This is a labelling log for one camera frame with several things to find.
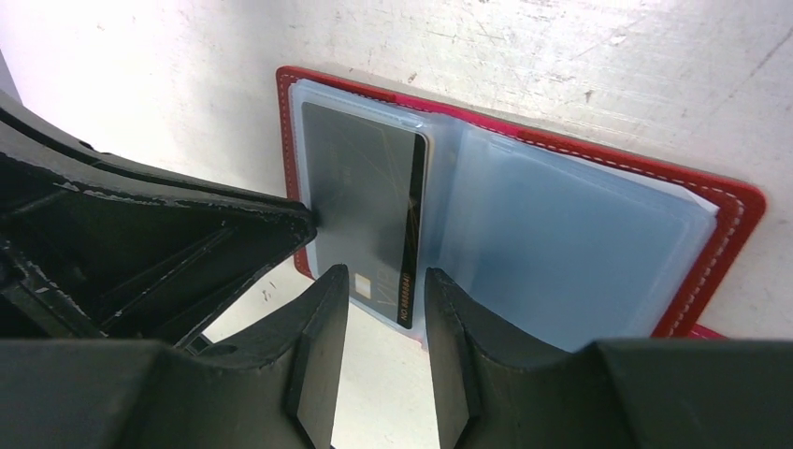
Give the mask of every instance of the wallet stitching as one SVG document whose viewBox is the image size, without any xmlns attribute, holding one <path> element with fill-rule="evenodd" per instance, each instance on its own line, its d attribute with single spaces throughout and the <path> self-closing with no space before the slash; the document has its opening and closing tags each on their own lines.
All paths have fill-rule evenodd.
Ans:
<svg viewBox="0 0 793 449">
<path fill-rule="evenodd" d="M 279 85 L 280 85 L 280 89 L 281 89 L 281 124 L 283 126 L 287 126 L 287 123 L 288 123 L 287 117 L 286 117 L 285 105 L 284 105 L 284 97 L 286 96 L 285 81 L 287 79 L 299 80 L 298 77 L 296 77 L 294 75 L 288 75 L 288 74 L 281 75 L 281 79 L 279 80 Z M 378 100 L 377 98 L 371 98 L 371 97 L 366 96 L 366 95 L 362 95 L 362 94 L 357 94 L 357 95 L 363 96 L 365 98 L 369 98 L 369 99 L 372 99 L 372 100 L 375 100 L 375 101 L 381 101 L 381 100 Z M 434 113 L 433 111 L 428 110 L 428 109 L 421 109 L 421 108 L 417 108 L 417 107 L 414 107 L 414 106 L 401 105 L 401 104 L 399 104 L 399 105 L 401 107 L 403 107 L 403 108 L 409 108 L 409 109 L 421 110 L 423 112 Z M 735 230 L 741 224 L 742 219 L 743 219 L 743 214 L 745 213 L 745 210 L 746 210 L 746 205 L 743 203 L 743 201 L 741 201 L 741 199 L 738 198 L 733 193 L 727 192 L 727 191 L 725 191 L 723 189 L 719 189 L 719 188 L 716 188 L 716 187 L 696 184 L 696 183 L 691 182 L 691 181 L 684 181 L 684 180 L 677 180 L 677 179 L 674 179 L 674 178 L 668 178 L 666 176 L 653 173 L 652 171 L 642 170 L 641 168 L 638 168 L 638 167 L 629 166 L 627 164 L 620 164 L 620 163 L 617 163 L 617 162 L 614 162 L 614 161 L 610 161 L 608 159 L 603 159 L 603 158 L 597 157 L 597 156 L 590 156 L 589 154 L 583 154 L 583 153 L 576 152 L 576 151 L 573 151 L 573 150 L 569 150 L 567 148 L 556 146 L 556 145 L 548 145 L 548 144 L 545 144 L 545 143 L 542 143 L 542 142 L 537 142 L 537 141 L 529 140 L 529 139 L 526 139 L 526 138 L 519 138 L 518 136 L 510 136 L 510 135 L 508 135 L 508 134 L 506 134 L 506 133 L 504 133 L 502 131 L 499 131 L 497 129 L 494 129 L 494 128 L 491 128 L 491 127 L 488 127 L 488 126 L 483 126 L 483 125 L 479 125 L 479 124 L 476 124 L 476 123 L 471 123 L 471 124 L 473 124 L 474 126 L 480 127 L 482 129 L 486 129 L 488 131 L 492 131 L 494 133 L 500 134 L 500 135 L 502 135 L 502 136 L 504 136 L 506 138 L 513 138 L 513 139 L 516 139 L 516 140 L 520 140 L 520 141 L 525 142 L 525 143 L 527 143 L 529 145 L 535 145 L 535 146 L 544 148 L 544 149 L 552 151 L 552 152 L 563 152 L 564 154 L 571 154 L 573 156 L 583 157 L 584 159 L 593 160 L 593 161 L 596 161 L 596 162 L 599 162 L 599 163 L 602 163 L 602 164 L 606 164 L 606 165 L 609 165 L 609 166 L 619 167 L 619 168 L 623 168 L 623 169 L 629 169 L 631 171 L 635 171 L 637 173 L 641 173 L 642 175 L 649 176 L 649 177 L 652 177 L 652 178 L 656 178 L 656 179 L 659 179 L 659 180 L 662 180 L 662 181 L 672 181 L 672 182 L 675 182 L 675 183 L 678 183 L 678 184 L 681 184 L 681 185 L 688 185 L 688 186 L 696 187 L 696 188 L 703 189 L 703 190 L 710 190 L 710 191 L 713 191 L 713 192 L 717 192 L 718 194 L 729 196 L 730 198 L 735 200 L 735 203 L 738 206 L 738 212 L 736 213 L 735 217 L 732 220 L 732 225 L 730 226 L 729 230 L 727 231 L 727 234 L 725 235 L 724 239 L 719 244 L 718 248 L 716 248 L 716 251 L 715 251 L 714 256 L 711 259 L 710 263 L 708 264 L 707 267 L 705 267 L 705 270 L 702 272 L 702 275 L 699 277 L 699 281 L 697 283 L 697 286 L 688 295 L 688 299 L 686 300 L 686 302 L 685 302 L 685 304 L 683 306 L 683 310 L 680 313 L 678 313 L 677 318 L 675 319 L 674 323 L 671 325 L 670 331 L 667 334 L 668 337 L 671 337 L 674 334 L 674 331 L 683 322 L 683 320 L 685 318 L 685 315 L 691 309 L 691 306 L 694 304 L 694 301 L 697 299 L 697 295 L 699 294 L 699 292 L 701 291 L 701 289 L 705 285 L 705 283 L 708 281 L 708 277 L 713 272 L 713 267 L 716 265 L 718 260 L 721 258 L 722 254 L 724 253 L 725 249 L 727 248 L 727 245 L 729 244 L 729 241 L 732 239 L 732 236 L 735 234 Z M 291 149 L 289 149 L 289 143 L 285 142 L 284 145 L 287 148 L 287 151 L 291 151 Z M 291 182 L 293 182 L 291 173 L 286 173 L 286 178 L 287 178 L 287 186 L 288 186 L 288 185 L 290 185 Z"/>
</svg>

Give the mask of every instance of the card chip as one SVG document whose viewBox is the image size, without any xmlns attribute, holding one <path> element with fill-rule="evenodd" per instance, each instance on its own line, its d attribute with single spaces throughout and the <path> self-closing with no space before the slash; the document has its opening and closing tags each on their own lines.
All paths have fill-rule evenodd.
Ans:
<svg viewBox="0 0 793 449">
<path fill-rule="evenodd" d="M 355 273 L 355 291 L 358 295 L 371 299 L 371 281 L 366 276 Z"/>
</svg>

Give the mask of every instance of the scratched white surface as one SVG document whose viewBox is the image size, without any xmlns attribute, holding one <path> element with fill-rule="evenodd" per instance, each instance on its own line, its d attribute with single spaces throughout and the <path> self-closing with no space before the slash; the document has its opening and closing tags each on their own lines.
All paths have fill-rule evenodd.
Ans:
<svg viewBox="0 0 793 449">
<path fill-rule="evenodd" d="M 769 212 L 701 319 L 733 337 L 793 337 L 791 36 L 789 0 L 0 0 L 30 109 L 212 181 L 283 195 L 273 72 L 294 64 L 753 182 Z M 280 267 L 209 334 L 307 284 Z M 351 311 L 334 444 L 436 447 L 426 356 L 376 325 Z"/>
</svg>

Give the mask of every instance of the black mechanical part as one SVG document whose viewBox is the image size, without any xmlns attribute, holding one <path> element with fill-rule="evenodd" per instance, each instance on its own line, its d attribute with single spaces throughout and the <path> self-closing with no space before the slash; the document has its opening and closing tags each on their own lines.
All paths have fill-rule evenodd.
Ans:
<svg viewBox="0 0 793 449">
<path fill-rule="evenodd" d="M 0 327 L 24 315 L 19 336 L 186 347 L 315 235 L 298 202 L 95 152 L 0 93 Z"/>
<path fill-rule="evenodd" d="M 604 340 L 567 354 L 427 271 L 441 449 L 793 445 L 793 344 Z"/>
<path fill-rule="evenodd" d="M 330 447 L 347 325 L 344 266 L 198 356 L 141 340 L 0 342 L 0 445 Z"/>
</svg>

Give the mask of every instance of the wallet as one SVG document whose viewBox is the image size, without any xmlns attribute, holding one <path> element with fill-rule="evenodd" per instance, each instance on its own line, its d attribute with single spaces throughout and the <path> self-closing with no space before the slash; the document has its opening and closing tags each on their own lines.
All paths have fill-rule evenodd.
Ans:
<svg viewBox="0 0 793 449">
<path fill-rule="evenodd" d="M 423 279 L 567 351 L 685 337 L 759 222 L 726 177 L 305 68 L 277 72 L 287 196 L 318 220 L 296 255 L 351 267 L 351 300 L 421 340 Z"/>
</svg>

